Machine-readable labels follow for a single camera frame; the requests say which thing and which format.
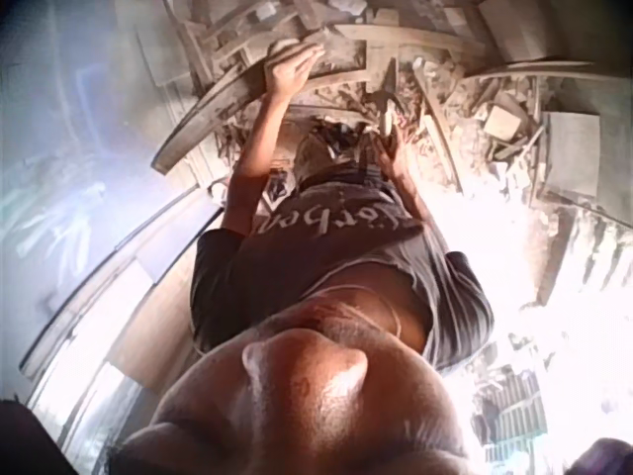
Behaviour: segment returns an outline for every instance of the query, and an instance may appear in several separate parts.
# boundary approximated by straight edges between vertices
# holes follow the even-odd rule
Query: wooden beam
[[[212,55],[212,61],[220,62],[238,50],[246,47],[250,42],[257,39],[257,37],[271,32],[275,28],[289,22],[297,16],[297,9],[295,7],[284,7],[279,10],[271,18],[264,20],[263,22],[254,25],[250,31],[236,36],[233,40],[226,43],[223,47],[218,49]]]
[[[461,154],[459,152],[459,148],[451,141],[451,128],[448,125],[448,121],[446,120],[446,116],[444,115],[444,110],[442,105],[439,103],[439,99],[435,95],[433,91],[426,85],[426,81],[424,79],[424,73],[422,68],[419,67],[413,71],[417,84],[424,94],[426,98],[426,102],[431,110],[433,120],[435,121],[435,125],[439,130],[440,140],[443,142],[443,149],[447,150],[446,158],[448,159],[448,167],[445,166],[445,169],[450,168],[452,172],[452,176],[450,177],[457,186],[457,191],[460,193],[464,193],[464,187],[462,185],[462,180],[459,176],[459,172],[457,171],[456,161],[459,161],[460,166],[461,162]]]
[[[630,80],[626,73],[609,73],[601,71],[592,65],[558,66],[550,65],[548,61],[539,61],[536,65],[496,67],[484,72],[472,74],[467,76],[466,79],[490,79],[510,76],[567,77],[570,79],[611,82]]]
[[[318,30],[321,27],[320,19],[318,18],[315,7],[313,6],[313,0],[293,0],[297,11],[299,12],[299,18],[301,23],[308,31]]]
[[[313,89],[319,89],[320,87],[338,86],[339,84],[345,84],[348,82],[366,82],[370,77],[371,74],[367,69],[358,69],[356,71],[349,72],[334,72],[332,74],[326,74],[324,76],[309,79],[301,92],[312,91]]]
[[[486,54],[486,47],[483,44],[445,33],[381,25],[335,25],[334,27],[346,38],[354,41],[381,41],[387,45],[449,49],[476,56]]]
[[[189,63],[191,64],[193,70],[196,72],[198,79],[200,80],[200,86],[203,90],[209,89],[211,84],[213,83],[213,75],[209,70],[209,66],[205,61],[205,58],[200,50],[200,46],[196,41],[196,38],[191,33],[189,28],[185,24],[182,24],[174,15],[174,12],[171,9],[171,5],[169,4],[169,0],[163,0],[163,5],[165,10],[167,11],[167,16],[169,20],[173,24],[176,29],[176,33],[178,34],[178,38],[182,42],[182,46],[185,49],[185,54],[187,54],[187,59],[189,59]]]
[[[398,10],[381,8],[376,12],[372,23],[374,25],[397,27],[400,24],[400,14]],[[366,67],[371,74],[369,81],[365,85],[365,90],[368,93],[377,91],[383,86],[385,74],[392,57],[396,59],[396,71],[398,71],[398,45],[385,45],[380,41],[367,42]]]
[[[266,92],[262,59],[242,72],[234,82],[227,85],[214,97],[205,95],[195,111],[187,114],[174,132],[160,148],[151,166],[160,173],[167,174],[180,159],[200,143],[216,127],[222,125],[238,111],[259,99]],[[310,79],[303,91],[319,87],[333,86],[346,82],[366,81],[369,73],[365,69],[338,72]]]
[[[206,45],[213,41],[214,38],[217,38],[221,32],[229,31],[231,29],[235,29],[239,21],[250,15],[259,7],[261,7],[264,3],[270,0],[258,0],[253,3],[247,3],[240,5],[236,9],[229,12],[227,15],[219,19],[209,30],[206,35],[200,37],[200,41],[203,45]]]

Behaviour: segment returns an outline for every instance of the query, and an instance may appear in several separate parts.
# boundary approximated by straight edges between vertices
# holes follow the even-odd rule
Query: man
[[[364,138],[380,168],[298,173],[253,228],[286,108],[322,55],[298,44],[269,59],[222,226],[198,243],[191,305],[206,354],[113,473],[469,472],[437,371],[478,351],[493,316],[412,185],[400,132]]]

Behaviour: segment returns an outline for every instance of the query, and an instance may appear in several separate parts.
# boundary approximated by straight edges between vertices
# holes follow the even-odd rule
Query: wooden board
[[[374,25],[397,27],[400,24],[400,14],[398,10],[381,8],[376,12],[372,23]],[[392,58],[396,59],[396,71],[399,70],[398,45],[385,45],[383,42],[368,41],[365,57],[367,70],[371,74],[369,81],[365,85],[365,90],[371,93],[383,86],[385,74]]]
[[[600,116],[545,114],[549,123],[551,163],[548,187],[594,198],[600,166]]]
[[[433,116],[433,120],[435,121],[435,125],[439,131],[439,140],[443,142],[442,148],[447,150],[446,158],[449,163],[448,166],[445,165],[445,169],[451,170],[451,176],[449,178],[455,182],[457,186],[457,191],[460,193],[464,193],[464,187],[462,184],[462,179],[458,172],[457,167],[462,167],[462,157],[459,152],[459,148],[452,143],[451,141],[451,128],[448,125],[448,121],[446,120],[446,116],[444,115],[444,110],[442,105],[439,103],[437,96],[431,89],[426,85],[426,81],[424,79],[424,73],[421,68],[415,69],[413,71],[417,84],[419,88],[422,90],[422,94],[426,98],[426,102],[431,109],[431,113]]]
[[[494,106],[484,126],[484,132],[500,141],[510,142],[520,126],[521,120],[518,117],[499,106]]]
[[[550,15],[538,0],[486,0],[479,9],[505,62],[564,54]]]
[[[187,54],[187,59],[191,64],[193,70],[196,72],[198,79],[200,80],[200,86],[204,91],[211,87],[213,83],[213,76],[211,74],[211,70],[207,65],[205,57],[200,50],[200,45],[198,45],[198,41],[194,37],[194,35],[189,31],[186,25],[180,23],[174,12],[171,10],[171,5],[169,4],[169,0],[163,0],[163,5],[165,7],[165,11],[167,12],[167,16],[169,20],[173,24],[176,32],[178,33],[178,38],[182,42],[182,46],[185,49],[185,54]]]
[[[363,116],[360,112],[350,111],[347,109],[338,109],[334,107],[317,107],[290,105],[284,119],[304,119],[308,117],[318,117],[324,119],[330,117],[338,122],[347,125],[356,125],[359,123],[372,124],[372,121]]]
[[[187,115],[167,138],[151,163],[152,168],[166,174],[200,143],[213,129],[222,125],[235,113],[266,92],[263,59],[242,72],[234,82],[226,86],[210,100],[196,105],[196,111]],[[310,79],[303,91],[333,86],[346,82],[366,81],[369,73],[365,69],[338,72]]]
[[[200,42],[204,45],[210,44],[213,42],[214,39],[218,37],[218,35],[221,32],[234,30],[242,18],[246,17],[247,15],[250,15],[251,13],[253,13],[255,10],[257,10],[259,7],[261,7],[264,3],[268,1],[270,0],[257,0],[253,3],[246,2],[238,6],[237,8],[229,12],[227,15],[225,15],[223,18],[219,19],[210,28],[208,33],[201,36]]]
[[[318,30],[321,27],[320,19],[315,12],[312,0],[293,0],[297,11],[299,12],[299,18],[301,23],[304,24],[307,30]]]
[[[324,76],[317,76],[308,80],[301,92],[312,91],[320,87],[332,87],[348,82],[365,82],[370,78],[367,69],[358,69],[349,72],[334,72]]]
[[[486,47],[483,44],[445,33],[381,25],[335,25],[334,27],[346,38],[354,41],[380,40],[387,45],[416,45],[441,48],[476,56],[486,54]]]
[[[262,35],[274,30],[286,22],[289,22],[296,16],[297,9],[294,7],[284,7],[280,9],[271,18],[267,18],[263,22],[254,25],[248,32],[237,35],[233,40],[229,41],[226,45],[214,52],[211,57],[212,61],[220,62],[225,60],[238,50],[246,47],[250,42],[257,40]]]

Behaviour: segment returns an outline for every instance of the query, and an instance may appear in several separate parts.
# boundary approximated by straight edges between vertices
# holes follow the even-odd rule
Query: nose
[[[250,378],[253,435],[285,455],[335,443],[354,418],[367,356],[318,332],[293,329],[242,353]]]

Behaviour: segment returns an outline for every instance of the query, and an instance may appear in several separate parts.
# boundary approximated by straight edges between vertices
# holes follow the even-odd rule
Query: wooden plank
[[[496,67],[488,71],[472,74],[466,79],[490,79],[493,77],[510,76],[539,76],[539,77],[566,77],[570,79],[586,79],[590,81],[623,82],[630,79],[625,72],[602,71],[592,65],[587,66],[551,66],[549,61],[539,62],[538,65],[518,67]]]
[[[304,106],[293,105],[288,107],[285,119],[301,119],[306,117],[318,117],[324,119],[331,117],[336,121],[345,124],[372,124],[373,121],[363,116],[360,112],[350,111],[347,109],[339,109],[334,107],[317,107],[317,106]]]
[[[381,8],[376,12],[372,23],[374,25],[397,27],[400,24],[400,14],[398,10]],[[399,70],[398,45],[385,45],[383,42],[368,41],[365,54],[366,67],[371,74],[369,81],[365,85],[365,90],[371,93],[382,87],[385,74],[393,57],[396,59],[396,71]]]
[[[266,92],[263,62],[264,59],[253,64],[211,100],[197,105],[195,113],[188,115],[188,120],[181,122],[167,138],[151,166],[166,174],[216,127],[259,99]],[[365,69],[329,74],[310,79],[303,91],[346,82],[366,81],[368,77]]]
[[[248,32],[237,35],[233,40],[226,43],[212,55],[212,61],[220,62],[232,54],[236,53],[239,49],[246,47],[250,42],[261,37],[275,28],[289,22],[297,16],[297,9],[294,7],[284,7],[279,10],[271,18],[264,20],[263,22],[254,25]]]
[[[387,45],[415,45],[449,49],[477,56],[486,54],[486,47],[483,44],[445,33],[381,25],[334,25],[334,27],[346,38],[354,41],[380,40]]]
[[[451,170],[450,178],[455,182],[457,186],[457,191],[460,193],[464,193],[464,187],[462,185],[462,180],[459,176],[459,172],[457,170],[457,162],[459,162],[459,166],[462,166],[462,158],[459,152],[459,148],[451,141],[451,128],[448,125],[448,121],[446,120],[446,116],[444,115],[444,110],[442,109],[442,105],[439,103],[439,99],[434,92],[426,85],[426,81],[424,79],[424,73],[422,68],[419,67],[413,71],[415,79],[417,80],[417,84],[424,94],[426,98],[426,102],[430,107],[433,120],[435,121],[435,125],[439,130],[439,139],[443,142],[443,148],[447,150],[446,158],[448,159],[448,166],[445,166],[445,169]]]
[[[367,69],[358,69],[349,72],[335,72],[324,76],[309,79],[301,92],[312,91],[320,87],[332,87],[348,82],[366,82],[371,77]]]
[[[293,0],[297,11],[299,12],[299,18],[301,23],[304,24],[307,30],[318,30],[321,27],[320,19],[318,18],[315,7],[312,0]]]
[[[488,116],[484,132],[500,141],[510,142],[521,126],[521,119],[499,106],[494,106]]]
[[[486,0],[479,5],[505,62],[563,54],[556,28],[538,0]]]
[[[200,42],[203,45],[207,45],[217,38],[221,32],[234,30],[242,18],[250,15],[268,1],[270,0],[258,0],[253,3],[244,3],[240,5],[223,18],[219,19],[206,35],[200,37]]]
[[[187,26],[178,21],[174,12],[171,10],[169,0],[163,0],[163,5],[169,20],[178,33],[178,38],[180,38],[180,41],[182,42],[185,54],[187,54],[187,59],[189,59],[189,63],[200,80],[200,85],[203,90],[206,91],[213,83],[213,76],[209,70],[207,62],[205,61],[202,51],[200,50],[200,46]]]

